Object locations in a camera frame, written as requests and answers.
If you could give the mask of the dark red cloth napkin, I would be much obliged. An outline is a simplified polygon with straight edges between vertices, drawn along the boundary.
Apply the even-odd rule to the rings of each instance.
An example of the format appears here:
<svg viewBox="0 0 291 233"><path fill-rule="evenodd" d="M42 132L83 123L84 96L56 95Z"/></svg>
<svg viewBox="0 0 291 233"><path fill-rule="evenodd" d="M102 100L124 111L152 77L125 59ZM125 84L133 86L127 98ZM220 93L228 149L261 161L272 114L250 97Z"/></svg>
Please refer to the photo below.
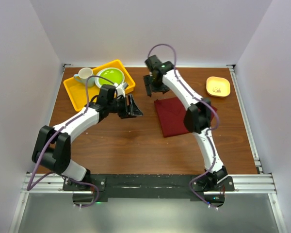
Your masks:
<svg viewBox="0 0 291 233"><path fill-rule="evenodd" d="M211 106L209 99L204 99L207 104L191 103L185 107L179 98L155 100L155 108L161 124L164 137L177 136L186 133L201 133L210 126L217 108Z"/></svg>

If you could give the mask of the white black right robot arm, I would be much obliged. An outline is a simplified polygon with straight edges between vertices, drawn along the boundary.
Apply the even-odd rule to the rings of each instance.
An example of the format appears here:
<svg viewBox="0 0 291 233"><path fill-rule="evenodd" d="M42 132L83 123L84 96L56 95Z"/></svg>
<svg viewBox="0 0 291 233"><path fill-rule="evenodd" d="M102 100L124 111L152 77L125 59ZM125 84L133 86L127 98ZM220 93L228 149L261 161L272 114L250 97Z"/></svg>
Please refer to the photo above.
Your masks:
<svg viewBox="0 0 291 233"><path fill-rule="evenodd" d="M211 117L217 118L218 115L212 108L210 99L197 94L170 61L163 63L156 55L152 55L145 60L145 64L150 72L144 76L147 95L171 90L186 110L183 123L187 131L196 138L205 167L204 174L194 178L194 182L201 180L210 190L218 190L223 186L228 173L212 137L214 128L211 127Z"/></svg>

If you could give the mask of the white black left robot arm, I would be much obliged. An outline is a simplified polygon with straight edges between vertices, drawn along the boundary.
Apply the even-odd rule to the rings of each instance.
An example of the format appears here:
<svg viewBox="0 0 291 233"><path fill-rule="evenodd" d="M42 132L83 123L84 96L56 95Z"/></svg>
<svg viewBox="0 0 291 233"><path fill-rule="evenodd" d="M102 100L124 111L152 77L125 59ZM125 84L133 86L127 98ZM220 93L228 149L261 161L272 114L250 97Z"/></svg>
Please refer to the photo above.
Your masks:
<svg viewBox="0 0 291 233"><path fill-rule="evenodd" d="M43 166L69 178L79 190L88 189L91 184L90 170L72 160L71 144L109 114L117 114L121 119L143 115L133 96L125 94L123 85L115 87L104 84L99 94L89 100L79 113L59 125L43 126L40 129L32 153L35 166Z"/></svg>

